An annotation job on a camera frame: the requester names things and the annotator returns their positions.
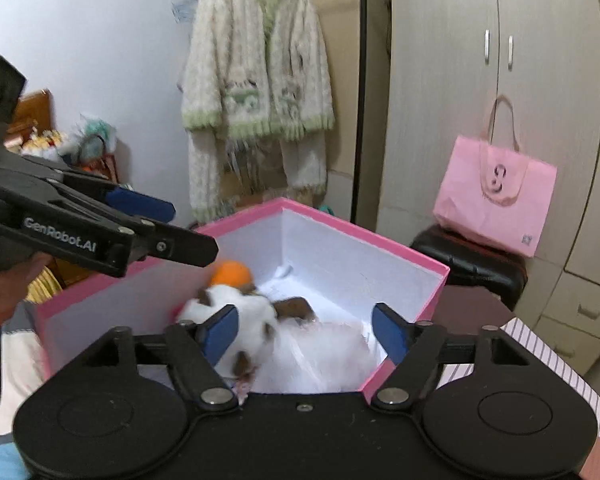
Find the human hand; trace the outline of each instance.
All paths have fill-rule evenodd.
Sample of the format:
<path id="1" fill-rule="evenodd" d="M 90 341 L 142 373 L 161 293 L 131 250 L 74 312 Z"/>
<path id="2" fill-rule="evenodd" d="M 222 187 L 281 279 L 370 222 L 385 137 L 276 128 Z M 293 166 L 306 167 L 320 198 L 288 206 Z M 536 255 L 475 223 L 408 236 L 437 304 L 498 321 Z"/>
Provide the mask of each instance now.
<path id="1" fill-rule="evenodd" d="M 11 319 L 18 303 L 27 297 L 29 283 L 51 261 L 48 254 L 34 254 L 26 262 L 0 272 L 0 325 Z"/>

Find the hanging sweater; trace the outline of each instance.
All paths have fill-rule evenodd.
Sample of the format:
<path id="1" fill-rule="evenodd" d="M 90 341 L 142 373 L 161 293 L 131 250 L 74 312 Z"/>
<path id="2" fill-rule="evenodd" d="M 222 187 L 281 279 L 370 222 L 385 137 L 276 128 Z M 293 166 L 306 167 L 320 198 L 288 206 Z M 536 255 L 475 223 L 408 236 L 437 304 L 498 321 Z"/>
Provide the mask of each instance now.
<path id="1" fill-rule="evenodd" d="M 324 189 L 324 134 L 333 127 L 322 31 L 309 0 L 200 0 L 183 84 L 191 205 L 220 207 L 217 138 L 278 136 L 296 189 Z"/>

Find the blue gripper pad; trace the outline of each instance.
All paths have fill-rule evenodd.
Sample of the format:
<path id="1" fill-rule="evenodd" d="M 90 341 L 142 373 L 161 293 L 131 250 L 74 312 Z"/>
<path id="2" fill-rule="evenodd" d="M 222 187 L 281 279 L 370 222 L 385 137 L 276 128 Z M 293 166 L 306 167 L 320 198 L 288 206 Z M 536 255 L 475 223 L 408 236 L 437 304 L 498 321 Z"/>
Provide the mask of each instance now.
<path id="1" fill-rule="evenodd" d="M 123 187 L 109 191 L 105 197 L 108 206 L 129 216 L 142 216 L 168 224 L 176 216 L 171 202 L 143 195 Z"/>
<path id="2" fill-rule="evenodd" d="M 227 305 L 198 326 L 196 342 L 206 360 L 216 366 L 237 335 L 238 310 L 233 305 Z"/>
<path id="3" fill-rule="evenodd" d="M 402 362 L 409 351 L 407 334 L 400 326 L 402 323 L 406 325 L 407 322 L 382 303 L 376 304 L 371 313 L 374 335 L 395 365 Z"/>

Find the orange ball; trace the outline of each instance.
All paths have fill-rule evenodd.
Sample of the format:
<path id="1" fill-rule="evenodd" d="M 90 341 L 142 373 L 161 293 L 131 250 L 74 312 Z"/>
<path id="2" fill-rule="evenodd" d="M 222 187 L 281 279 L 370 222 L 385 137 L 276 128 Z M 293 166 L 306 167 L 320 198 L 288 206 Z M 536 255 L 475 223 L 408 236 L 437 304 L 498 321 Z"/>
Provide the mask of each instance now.
<path id="1" fill-rule="evenodd" d="M 229 285 L 239 288 L 253 283 L 253 276 L 249 267 L 240 262 L 227 261 L 218 265 L 216 272 L 211 276 L 211 285 Z"/>

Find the metal screw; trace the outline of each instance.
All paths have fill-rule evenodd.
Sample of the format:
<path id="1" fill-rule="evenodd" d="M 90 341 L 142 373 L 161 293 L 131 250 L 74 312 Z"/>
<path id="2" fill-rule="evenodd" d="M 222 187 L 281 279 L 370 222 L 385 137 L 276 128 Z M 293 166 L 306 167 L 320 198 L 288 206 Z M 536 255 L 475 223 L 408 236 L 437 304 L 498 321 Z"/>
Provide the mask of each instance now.
<path id="1" fill-rule="evenodd" d="M 383 404 L 401 404 L 409 399 L 409 394 L 402 388 L 385 388 L 378 392 L 378 400 Z"/>
<path id="2" fill-rule="evenodd" d="M 207 404 L 211 404 L 212 406 L 216 406 L 218 404 L 226 404 L 234 398 L 234 394 L 231 390 L 227 390 L 226 388 L 209 388 L 202 392 L 200 398 L 206 402 Z"/>

